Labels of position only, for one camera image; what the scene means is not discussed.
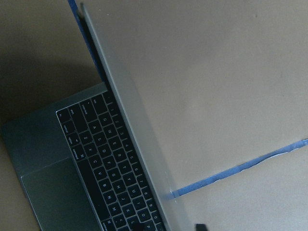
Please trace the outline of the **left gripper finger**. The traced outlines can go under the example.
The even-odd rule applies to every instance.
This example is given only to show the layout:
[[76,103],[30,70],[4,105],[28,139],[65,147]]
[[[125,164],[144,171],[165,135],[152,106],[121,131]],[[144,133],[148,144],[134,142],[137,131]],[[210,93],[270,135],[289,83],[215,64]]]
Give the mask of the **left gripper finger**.
[[196,224],[195,230],[196,231],[207,231],[207,227],[205,224]]

